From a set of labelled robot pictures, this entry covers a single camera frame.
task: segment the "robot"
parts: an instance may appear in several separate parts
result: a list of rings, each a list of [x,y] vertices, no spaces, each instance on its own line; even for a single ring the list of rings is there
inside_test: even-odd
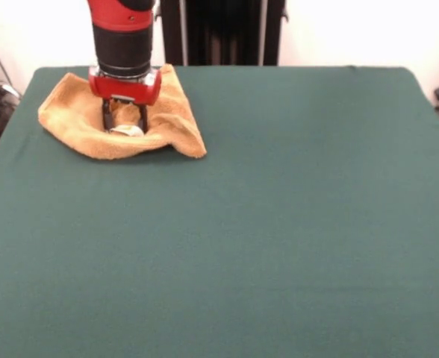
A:
[[[151,66],[155,0],[88,0],[97,65],[89,68],[93,94],[103,99],[103,125],[114,126],[111,101],[139,108],[141,128],[148,130],[147,106],[161,88],[161,73]]]

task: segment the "cloth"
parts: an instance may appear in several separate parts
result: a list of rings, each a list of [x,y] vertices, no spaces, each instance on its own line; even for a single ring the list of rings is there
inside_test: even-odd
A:
[[[404,69],[178,67],[209,155],[0,141],[0,358],[439,358],[439,118]]]
[[[149,130],[144,136],[103,131],[102,99],[87,80],[69,72],[38,110],[40,124],[61,142],[89,157],[114,160],[172,145],[188,157],[206,155],[205,144],[173,66],[160,71],[163,82],[157,102],[148,107]],[[115,125],[136,125],[133,104],[111,104]]]

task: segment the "white wall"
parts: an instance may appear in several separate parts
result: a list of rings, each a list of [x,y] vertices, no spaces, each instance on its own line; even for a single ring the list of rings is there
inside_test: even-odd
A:
[[[405,66],[427,97],[439,86],[439,3],[288,0],[287,6],[280,65]],[[154,64],[164,63],[162,36],[158,21]],[[38,67],[94,63],[87,0],[0,0],[0,56],[21,91]]]

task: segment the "orange towel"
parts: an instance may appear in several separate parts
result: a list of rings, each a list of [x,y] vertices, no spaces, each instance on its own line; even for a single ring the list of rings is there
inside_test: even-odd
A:
[[[199,159],[207,153],[190,103],[171,65],[161,68],[162,87],[157,102],[148,107],[149,130],[143,136],[107,133],[102,124],[102,99],[87,80],[66,74],[38,110],[40,124],[73,150],[100,160],[114,160],[172,145]],[[111,105],[115,125],[137,125],[133,104]]]

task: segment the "table surface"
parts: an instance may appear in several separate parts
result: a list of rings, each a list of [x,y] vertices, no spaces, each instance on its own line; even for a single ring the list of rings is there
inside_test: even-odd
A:
[[[439,357],[439,118],[405,69],[177,68],[208,147],[0,142],[0,357]]]

